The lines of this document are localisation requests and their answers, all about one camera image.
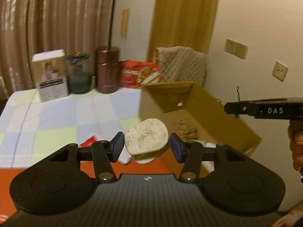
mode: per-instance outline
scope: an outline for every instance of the beige wall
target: beige wall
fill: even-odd
[[[155,0],[115,0],[112,46],[120,47],[120,60],[145,61]],[[122,10],[130,8],[128,35],[120,36]]]
[[[246,60],[224,52],[226,39],[249,47]],[[289,67],[284,82],[272,77],[275,62]],[[206,89],[222,101],[303,97],[303,0],[219,0],[209,51]],[[242,117],[263,142],[252,158],[286,184],[281,210],[303,199],[300,175],[292,168],[288,121]]]

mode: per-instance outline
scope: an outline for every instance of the thermos lid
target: thermos lid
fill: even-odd
[[[119,48],[113,46],[101,46],[96,49],[97,63],[113,64],[119,61]]]
[[[88,58],[89,58],[89,55],[85,54],[85,53],[82,53],[82,52],[73,53],[73,54],[70,54],[69,56],[66,57],[66,59],[68,61],[70,61],[71,64],[73,64],[73,65],[82,64],[84,62],[81,62],[81,60],[86,60]]]

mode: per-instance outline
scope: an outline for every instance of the red snack bag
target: red snack bag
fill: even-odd
[[[141,88],[143,84],[162,81],[161,70],[151,62],[129,60],[122,63],[121,86]]]
[[[94,142],[97,142],[95,136],[93,135],[92,137],[88,138],[84,143],[81,143],[79,145],[80,148],[85,148],[85,147],[91,147],[91,145],[94,143]]]

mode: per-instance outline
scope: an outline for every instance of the brown curtain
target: brown curtain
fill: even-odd
[[[35,53],[108,45],[114,0],[0,0],[0,99],[34,87]]]
[[[156,0],[148,48],[185,46],[208,53],[218,0]]]

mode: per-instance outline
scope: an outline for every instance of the gray ribbed panel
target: gray ribbed panel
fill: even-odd
[[[101,184],[79,208],[55,215],[34,216],[19,211],[3,227],[268,227],[277,213],[242,217],[208,203],[195,185],[174,175],[124,174],[112,184]]]

